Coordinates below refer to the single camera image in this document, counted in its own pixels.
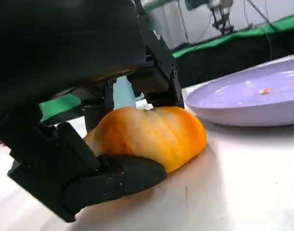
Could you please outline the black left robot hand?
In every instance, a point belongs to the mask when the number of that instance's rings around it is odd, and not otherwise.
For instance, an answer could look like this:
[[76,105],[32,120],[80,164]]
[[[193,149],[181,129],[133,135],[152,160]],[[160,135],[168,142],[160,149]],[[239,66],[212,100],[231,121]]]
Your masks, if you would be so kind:
[[95,156],[66,121],[41,122],[41,103],[72,92],[94,128],[113,110],[121,76],[154,106],[184,107],[175,59],[146,16],[141,0],[0,0],[0,141],[14,159],[8,176],[66,222],[166,178],[151,160]]

